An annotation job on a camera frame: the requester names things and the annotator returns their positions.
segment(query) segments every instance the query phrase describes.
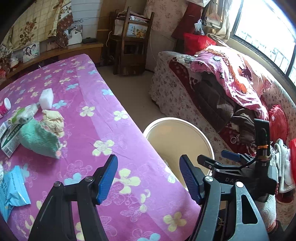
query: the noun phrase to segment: white bucket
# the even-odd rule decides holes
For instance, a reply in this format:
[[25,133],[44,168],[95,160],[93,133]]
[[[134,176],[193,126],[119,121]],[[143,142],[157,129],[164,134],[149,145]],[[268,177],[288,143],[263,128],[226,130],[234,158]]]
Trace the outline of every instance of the white bucket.
[[205,175],[211,175],[209,169],[198,164],[197,157],[203,154],[215,159],[212,146],[206,136],[191,123],[165,117],[153,121],[143,134],[160,157],[168,163],[184,187],[186,184],[179,168],[179,159],[183,154],[186,154],[192,164],[199,167]]

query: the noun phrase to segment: white sponge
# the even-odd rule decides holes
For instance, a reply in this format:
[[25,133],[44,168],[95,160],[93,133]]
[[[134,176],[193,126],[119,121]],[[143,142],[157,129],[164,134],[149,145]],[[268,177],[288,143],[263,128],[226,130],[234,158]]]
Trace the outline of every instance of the white sponge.
[[52,108],[53,101],[54,93],[52,92],[52,88],[43,90],[39,98],[41,109],[50,110]]

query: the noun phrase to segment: green towel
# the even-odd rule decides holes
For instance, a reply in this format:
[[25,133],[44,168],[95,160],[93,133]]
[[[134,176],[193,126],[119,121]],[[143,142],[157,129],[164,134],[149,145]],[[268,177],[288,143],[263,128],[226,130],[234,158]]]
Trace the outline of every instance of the green towel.
[[30,120],[19,132],[20,143],[40,155],[59,158],[57,151],[60,146],[59,138],[45,130],[39,121]]

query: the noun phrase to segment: blue plastic bag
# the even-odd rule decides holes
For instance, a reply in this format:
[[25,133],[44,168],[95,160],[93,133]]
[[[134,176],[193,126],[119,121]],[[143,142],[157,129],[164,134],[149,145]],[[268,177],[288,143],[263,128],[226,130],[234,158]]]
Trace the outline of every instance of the blue plastic bag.
[[28,196],[20,166],[3,173],[0,179],[0,212],[7,222],[13,207],[31,204]]

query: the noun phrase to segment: floor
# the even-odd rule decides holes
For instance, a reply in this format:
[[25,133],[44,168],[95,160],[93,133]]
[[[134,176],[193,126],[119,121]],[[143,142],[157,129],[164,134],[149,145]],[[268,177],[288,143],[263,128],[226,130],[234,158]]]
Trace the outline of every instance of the floor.
[[145,71],[138,76],[120,76],[113,75],[112,66],[97,69],[142,132],[154,120],[165,117],[148,94],[152,72]]

